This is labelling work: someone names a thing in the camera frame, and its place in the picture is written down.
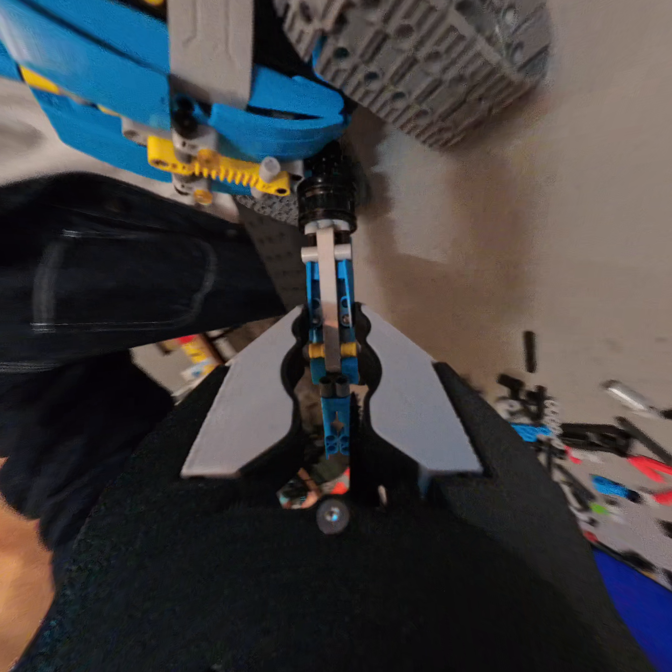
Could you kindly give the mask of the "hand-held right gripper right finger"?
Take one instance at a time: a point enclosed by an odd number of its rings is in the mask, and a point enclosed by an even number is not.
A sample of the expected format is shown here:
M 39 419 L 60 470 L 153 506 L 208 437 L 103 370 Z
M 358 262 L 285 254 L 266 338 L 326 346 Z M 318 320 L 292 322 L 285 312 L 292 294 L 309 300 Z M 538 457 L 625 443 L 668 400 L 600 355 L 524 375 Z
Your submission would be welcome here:
M 359 308 L 377 381 L 366 402 L 374 436 L 401 459 L 426 497 L 442 478 L 481 477 L 484 466 L 441 382 L 438 362 L 370 307 Z

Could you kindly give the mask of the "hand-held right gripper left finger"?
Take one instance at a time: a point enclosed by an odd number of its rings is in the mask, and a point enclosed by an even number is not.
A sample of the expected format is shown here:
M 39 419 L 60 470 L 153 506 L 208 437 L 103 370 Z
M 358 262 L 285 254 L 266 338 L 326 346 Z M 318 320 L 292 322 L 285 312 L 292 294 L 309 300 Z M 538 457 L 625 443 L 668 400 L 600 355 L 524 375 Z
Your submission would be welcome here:
M 295 404 L 281 371 L 297 344 L 292 328 L 302 309 L 294 307 L 231 359 L 181 478 L 241 476 L 290 433 Z

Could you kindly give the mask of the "blue toy robot arm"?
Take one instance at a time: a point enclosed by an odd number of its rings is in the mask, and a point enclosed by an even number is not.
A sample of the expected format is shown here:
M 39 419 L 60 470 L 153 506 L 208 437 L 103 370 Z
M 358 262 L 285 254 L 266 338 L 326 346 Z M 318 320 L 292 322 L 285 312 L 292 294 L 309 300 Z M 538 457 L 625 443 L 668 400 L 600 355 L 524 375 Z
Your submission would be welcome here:
M 304 232 L 314 242 L 301 250 L 307 274 L 307 352 L 320 394 L 326 458 L 349 456 L 351 387 L 359 383 L 353 229 L 344 219 L 311 221 Z

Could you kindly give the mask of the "blue grey block toy robot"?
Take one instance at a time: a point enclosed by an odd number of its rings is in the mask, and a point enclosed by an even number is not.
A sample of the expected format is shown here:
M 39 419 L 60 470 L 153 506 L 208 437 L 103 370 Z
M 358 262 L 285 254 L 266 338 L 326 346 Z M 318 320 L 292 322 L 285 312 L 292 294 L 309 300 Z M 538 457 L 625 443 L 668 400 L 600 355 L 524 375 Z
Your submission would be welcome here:
M 546 1 L 2 1 L 1 76 L 115 168 L 287 223 L 358 109 L 439 151 L 543 79 Z

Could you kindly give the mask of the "grey desk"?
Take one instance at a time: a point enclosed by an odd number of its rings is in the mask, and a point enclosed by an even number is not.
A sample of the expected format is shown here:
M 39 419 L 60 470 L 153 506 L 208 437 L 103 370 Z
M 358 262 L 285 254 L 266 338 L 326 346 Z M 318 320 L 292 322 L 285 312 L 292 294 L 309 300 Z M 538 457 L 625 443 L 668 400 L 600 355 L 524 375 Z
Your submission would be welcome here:
M 513 353 L 513 337 L 542 337 L 544 372 L 563 408 L 602 415 L 598 378 L 627 378 L 648 394 L 671 391 L 671 212 L 650 217 L 643 198 L 604 188 L 582 197 L 579 177 L 549 206 L 559 186 L 533 172 L 517 145 L 511 158 L 468 142 L 452 158 L 383 141 L 366 113 L 351 138 L 377 170 L 365 208 L 367 248 L 356 253 L 362 287 L 388 299 L 393 322 L 430 351 L 457 356 L 459 369 L 485 382 Z M 38 102 L 1 79 L 1 187 L 91 173 L 164 197 L 149 185 L 66 147 Z

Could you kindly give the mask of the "pile of small block pieces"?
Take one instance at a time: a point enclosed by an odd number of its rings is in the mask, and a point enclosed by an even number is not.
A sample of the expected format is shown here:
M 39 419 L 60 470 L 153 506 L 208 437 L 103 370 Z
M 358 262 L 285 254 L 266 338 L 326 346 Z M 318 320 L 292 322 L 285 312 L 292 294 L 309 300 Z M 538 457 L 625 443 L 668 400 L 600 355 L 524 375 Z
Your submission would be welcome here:
M 500 373 L 494 407 L 559 486 L 595 551 L 671 590 L 671 449 L 628 416 L 570 423 L 546 386 L 533 384 L 537 338 L 521 333 L 526 378 Z

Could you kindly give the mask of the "blue plastic bin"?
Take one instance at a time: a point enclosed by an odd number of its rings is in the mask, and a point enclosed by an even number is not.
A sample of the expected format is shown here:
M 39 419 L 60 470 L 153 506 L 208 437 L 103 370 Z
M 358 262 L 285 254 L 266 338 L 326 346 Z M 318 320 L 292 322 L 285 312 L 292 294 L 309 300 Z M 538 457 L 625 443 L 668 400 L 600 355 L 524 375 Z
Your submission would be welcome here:
M 671 670 L 671 590 L 620 556 L 593 557 L 616 609 L 657 671 Z

